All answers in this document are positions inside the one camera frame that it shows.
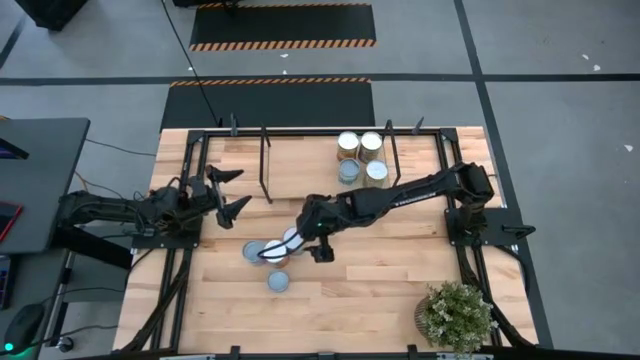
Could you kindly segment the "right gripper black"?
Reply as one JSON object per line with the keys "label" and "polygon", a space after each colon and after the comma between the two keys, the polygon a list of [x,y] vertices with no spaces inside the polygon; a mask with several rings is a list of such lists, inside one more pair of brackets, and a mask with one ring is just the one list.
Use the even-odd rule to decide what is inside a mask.
{"label": "right gripper black", "polygon": [[328,245],[328,238],[323,222],[333,218],[325,209],[330,203],[331,195],[308,195],[297,217],[297,232],[304,242],[319,240],[319,245],[311,246],[310,253],[316,263],[334,261],[334,250]]}

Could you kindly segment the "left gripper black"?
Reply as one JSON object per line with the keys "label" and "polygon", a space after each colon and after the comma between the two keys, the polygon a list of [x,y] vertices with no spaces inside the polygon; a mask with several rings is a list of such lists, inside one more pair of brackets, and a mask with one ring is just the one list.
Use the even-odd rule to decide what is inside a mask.
{"label": "left gripper black", "polygon": [[243,169],[220,170],[207,165],[205,176],[195,175],[188,179],[191,195],[187,199],[186,211],[193,216],[207,215],[215,211],[218,225],[224,229],[231,229],[237,216],[252,197],[244,196],[232,203],[226,203],[218,183],[228,183],[243,173]]}

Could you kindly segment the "tin can white lid orange label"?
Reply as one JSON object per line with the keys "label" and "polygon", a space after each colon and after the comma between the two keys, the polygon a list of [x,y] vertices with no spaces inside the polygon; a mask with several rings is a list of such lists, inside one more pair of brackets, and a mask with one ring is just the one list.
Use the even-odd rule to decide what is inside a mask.
{"label": "tin can white lid orange label", "polygon": [[264,247],[262,258],[276,268],[285,267],[290,260],[288,248],[280,240],[269,241]]}

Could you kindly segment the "tin can blue-grey lid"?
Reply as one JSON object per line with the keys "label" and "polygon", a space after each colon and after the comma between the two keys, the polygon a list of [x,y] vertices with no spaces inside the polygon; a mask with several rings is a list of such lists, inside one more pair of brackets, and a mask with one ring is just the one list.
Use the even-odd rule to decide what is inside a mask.
{"label": "tin can blue-grey lid", "polygon": [[274,270],[268,274],[267,286],[275,293],[281,293],[288,289],[290,283],[289,275],[281,270]]}
{"label": "tin can blue-grey lid", "polygon": [[353,158],[346,158],[339,164],[338,180],[344,185],[354,184],[360,175],[360,163]]}
{"label": "tin can blue-grey lid", "polygon": [[264,241],[252,240],[248,241],[242,249],[242,255],[244,259],[251,265],[260,266],[264,265],[266,260],[261,258],[258,253],[265,247]]}

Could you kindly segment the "black mat with hazard stripes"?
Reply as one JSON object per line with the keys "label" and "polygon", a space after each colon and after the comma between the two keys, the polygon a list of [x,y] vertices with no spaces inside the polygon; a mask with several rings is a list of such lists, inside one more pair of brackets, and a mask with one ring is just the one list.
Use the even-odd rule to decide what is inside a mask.
{"label": "black mat with hazard stripes", "polygon": [[162,129],[368,127],[375,124],[365,77],[242,78],[170,85]]}
{"label": "black mat with hazard stripes", "polygon": [[377,44],[367,3],[247,4],[196,11],[194,52],[363,48]]}

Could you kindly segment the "black desk leg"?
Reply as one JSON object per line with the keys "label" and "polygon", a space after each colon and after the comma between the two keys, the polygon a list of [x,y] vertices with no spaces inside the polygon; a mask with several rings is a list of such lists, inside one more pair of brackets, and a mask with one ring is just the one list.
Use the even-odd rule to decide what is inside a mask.
{"label": "black desk leg", "polygon": [[100,260],[125,270],[131,269],[130,250],[76,226],[58,226],[52,236],[52,247]]}

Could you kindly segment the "potted plant in woven basket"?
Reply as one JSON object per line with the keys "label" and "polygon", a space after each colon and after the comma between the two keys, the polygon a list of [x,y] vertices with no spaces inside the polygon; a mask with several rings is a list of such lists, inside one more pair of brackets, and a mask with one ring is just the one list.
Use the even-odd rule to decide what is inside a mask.
{"label": "potted plant in woven basket", "polygon": [[493,306],[477,288],[459,282],[426,286],[426,295],[414,310],[418,332],[433,347],[445,347],[457,355],[477,351],[498,328]]}

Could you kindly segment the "dark grey desk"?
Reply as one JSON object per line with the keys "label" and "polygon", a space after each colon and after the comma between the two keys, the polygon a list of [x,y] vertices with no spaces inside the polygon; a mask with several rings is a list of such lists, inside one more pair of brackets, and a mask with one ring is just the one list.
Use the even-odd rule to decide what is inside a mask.
{"label": "dark grey desk", "polygon": [[0,120],[0,139],[29,154],[0,160],[0,202],[22,207],[0,241],[0,254],[40,253],[50,246],[59,198],[69,189],[89,127],[87,118]]}

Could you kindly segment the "red phone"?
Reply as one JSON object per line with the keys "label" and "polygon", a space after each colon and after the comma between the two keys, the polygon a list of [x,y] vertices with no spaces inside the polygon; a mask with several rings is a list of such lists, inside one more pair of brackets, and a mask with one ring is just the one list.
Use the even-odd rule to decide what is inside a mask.
{"label": "red phone", "polygon": [[0,243],[7,237],[22,209],[21,205],[0,202]]}

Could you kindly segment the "black monitor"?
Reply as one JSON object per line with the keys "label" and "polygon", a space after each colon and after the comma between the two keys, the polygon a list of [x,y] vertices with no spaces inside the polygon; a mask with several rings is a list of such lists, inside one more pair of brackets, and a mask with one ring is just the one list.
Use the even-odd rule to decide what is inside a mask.
{"label": "black monitor", "polygon": [[26,160],[28,158],[28,152],[0,138],[0,159]]}

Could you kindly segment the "dark keyboard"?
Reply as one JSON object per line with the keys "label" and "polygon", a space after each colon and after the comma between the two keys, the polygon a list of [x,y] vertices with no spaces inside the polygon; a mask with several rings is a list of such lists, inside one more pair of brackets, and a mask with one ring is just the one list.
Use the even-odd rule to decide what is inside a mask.
{"label": "dark keyboard", "polygon": [[13,263],[9,255],[0,255],[0,310],[9,307],[13,283]]}

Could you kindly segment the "black computer mouse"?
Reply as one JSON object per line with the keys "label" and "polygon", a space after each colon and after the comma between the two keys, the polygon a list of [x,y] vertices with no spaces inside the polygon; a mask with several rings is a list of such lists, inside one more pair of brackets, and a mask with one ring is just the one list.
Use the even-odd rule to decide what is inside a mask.
{"label": "black computer mouse", "polygon": [[18,354],[33,342],[44,317],[45,307],[34,303],[22,307],[10,322],[4,335],[4,350]]}

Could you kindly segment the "black box on floor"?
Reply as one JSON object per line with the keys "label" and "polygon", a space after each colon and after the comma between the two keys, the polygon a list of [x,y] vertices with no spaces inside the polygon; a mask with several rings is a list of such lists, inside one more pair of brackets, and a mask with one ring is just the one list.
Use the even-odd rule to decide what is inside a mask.
{"label": "black box on floor", "polygon": [[41,28],[61,31],[88,0],[14,0]]}

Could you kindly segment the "black aluminium rig frame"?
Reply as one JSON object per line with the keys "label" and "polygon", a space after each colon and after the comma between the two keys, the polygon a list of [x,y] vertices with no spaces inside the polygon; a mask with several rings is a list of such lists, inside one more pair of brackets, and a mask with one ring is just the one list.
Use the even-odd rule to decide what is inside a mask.
{"label": "black aluminium rig frame", "polygon": [[[260,131],[231,137],[213,130],[207,160],[245,173],[223,191],[229,200],[252,195],[234,228],[205,218],[194,250],[179,341],[181,353],[400,352],[408,344],[433,348],[414,325],[414,309],[426,284],[459,281],[455,249],[446,235],[447,200],[434,198],[392,210],[368,228],[330,239],[335,261],[316,264],[309,255],[290,257],[286,291],[266,284],[274,267],[249,264],[242,256],[251,240],[280,239],[292,227],[304,198],[269,203],[259,184]],[[490,289],[519,333],[538,343],[520,266],[493,248],[482,249]],[[155,250],[129,278],[112,347],[124,347],[156,306],[167,251]]]}

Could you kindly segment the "wooden shelf black metal frame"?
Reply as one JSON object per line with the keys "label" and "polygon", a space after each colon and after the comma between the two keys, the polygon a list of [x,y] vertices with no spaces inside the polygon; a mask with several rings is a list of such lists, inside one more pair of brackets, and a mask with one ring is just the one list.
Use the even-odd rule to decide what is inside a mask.
{"label": "wooden shelf black metal frame", "polygon": [[388,167],[385,187],[398,183],[402,173],[396,148],[392,122],[385,127],[307,127],[260,129],[259,184],[265,199],[300,200],[309,194],[337,194],[365,187],[363,184],[368,163],[360,163],[360,175],[352,185],[338,180],[337,139],[344,131],[351,131],[359,139],[365,132],[376,132],[383,140],[378,158]]}

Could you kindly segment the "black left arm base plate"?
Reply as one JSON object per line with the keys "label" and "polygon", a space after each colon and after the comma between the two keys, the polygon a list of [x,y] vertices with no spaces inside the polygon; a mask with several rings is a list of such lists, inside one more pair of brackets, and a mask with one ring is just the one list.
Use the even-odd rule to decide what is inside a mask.
{"label": "black left arm base plate", "polygon": [[146,229],[142,233],[133,233],[132,248],[137,249],[190,249],[200,242],[200,230],[186,230],[177,235],[162,234],[156,229]]}

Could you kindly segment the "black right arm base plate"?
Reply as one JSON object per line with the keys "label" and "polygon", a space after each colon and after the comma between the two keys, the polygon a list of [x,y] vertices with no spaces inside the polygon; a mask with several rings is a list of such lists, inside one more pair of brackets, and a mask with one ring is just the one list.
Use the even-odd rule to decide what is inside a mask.
{"label": "black right arm base plate", "polygon": [[459,246],[516,245],[536,231],[508,208],[485,208],[476,213],[466,207],[447,209],[445,221],[449,241]]}

